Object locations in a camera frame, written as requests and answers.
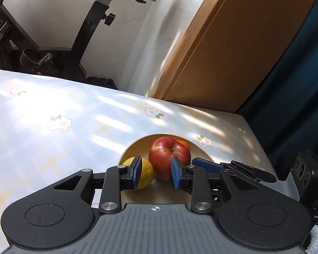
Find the large dark red apple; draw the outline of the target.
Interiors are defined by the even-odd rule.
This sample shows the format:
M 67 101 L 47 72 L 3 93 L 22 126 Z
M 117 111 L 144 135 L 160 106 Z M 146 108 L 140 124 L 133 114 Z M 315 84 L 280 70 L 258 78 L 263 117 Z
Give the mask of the large dark red apple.
M 159 179 L 163 181 L 170 179 L 171 159 L 174 157 L 178 157 L 183 166 L 191 163 L 190 149 L 173 137 L 161 137 L 152 143 L 148 160 Z

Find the yellow-green lemon on plate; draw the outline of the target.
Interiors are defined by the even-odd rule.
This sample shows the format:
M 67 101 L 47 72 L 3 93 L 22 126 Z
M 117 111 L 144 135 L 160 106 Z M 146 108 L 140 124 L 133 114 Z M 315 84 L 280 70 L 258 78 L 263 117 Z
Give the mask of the yellow-green lemon on plate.
M 152 164 L 142 157 L 142 171 L 141 171 L 141 176 L 140 180 L 137 186 L 137 190 L 144 189 L 148 187 L 154 178 L 154 168 Z

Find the small tangerine on plate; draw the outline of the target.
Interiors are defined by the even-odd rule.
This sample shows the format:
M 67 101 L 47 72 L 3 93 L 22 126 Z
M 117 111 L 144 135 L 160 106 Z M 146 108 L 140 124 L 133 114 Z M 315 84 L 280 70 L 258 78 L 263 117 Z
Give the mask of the small tangerine on plate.
M 184 145 L 189 151 L 191 150 L 190 145 L 186 141 L 178 140 L 178 143 Z

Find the cream round plate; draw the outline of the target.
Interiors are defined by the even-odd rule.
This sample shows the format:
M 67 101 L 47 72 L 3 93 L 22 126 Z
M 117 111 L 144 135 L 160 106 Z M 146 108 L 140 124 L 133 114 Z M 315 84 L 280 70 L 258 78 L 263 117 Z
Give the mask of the cream round plate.
M 166 134 L 151 134 L 142 137 L 132 143 L 122 154 L 118 164 L 124 163 L 126 159 L 140 155 L 145 159 L 152 143 Z M 154 177 L 152 183 L 141 190 L 124 190 L 121 192 L 122 204 L 191 204 L 191 195 L 185 191 L 177 190 L 169 182 Z

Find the dark teal curtain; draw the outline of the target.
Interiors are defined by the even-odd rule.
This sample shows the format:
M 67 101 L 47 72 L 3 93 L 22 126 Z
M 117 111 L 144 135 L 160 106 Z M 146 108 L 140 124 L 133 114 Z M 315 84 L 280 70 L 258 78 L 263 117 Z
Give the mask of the dark teal curtain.
M 318 155 L 318 0 L 280 60 L 236 111 L 280 179 L 298 151 Z

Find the floral tablecloth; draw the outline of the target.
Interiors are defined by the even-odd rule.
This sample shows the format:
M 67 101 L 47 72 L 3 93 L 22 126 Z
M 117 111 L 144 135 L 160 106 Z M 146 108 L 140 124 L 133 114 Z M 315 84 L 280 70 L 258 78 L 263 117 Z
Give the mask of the floral tablecloth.
M 273 172 L 242 116 L 0 70 L 0 218 L 12 202 L 74 172 L 105 171 L 152 134 L 181 137 L 216 163 Z M 7 246 L 0 227 L 0 253 Z

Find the wooden headboard panel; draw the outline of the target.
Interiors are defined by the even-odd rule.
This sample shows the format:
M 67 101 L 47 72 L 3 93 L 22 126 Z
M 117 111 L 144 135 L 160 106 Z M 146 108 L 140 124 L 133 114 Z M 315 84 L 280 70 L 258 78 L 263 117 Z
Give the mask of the wooden headboard panel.
M 264 80 L 315 0 L 204 0 L 152 97 L 234 112 Z

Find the black exercise bike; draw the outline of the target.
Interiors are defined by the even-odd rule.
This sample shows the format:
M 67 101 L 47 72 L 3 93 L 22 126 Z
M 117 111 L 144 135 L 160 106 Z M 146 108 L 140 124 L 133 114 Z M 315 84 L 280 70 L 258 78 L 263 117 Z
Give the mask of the black exercise bike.
M 4 5 L 39 47 L 71 48 L 94 1 L 4 0 Z M 81 60 L 88 77 L 109 77 L 121 87 L 142 25 L 160 2 L 112 0 L 109 11 L 116 15 L 114 22 L 99 24 Z

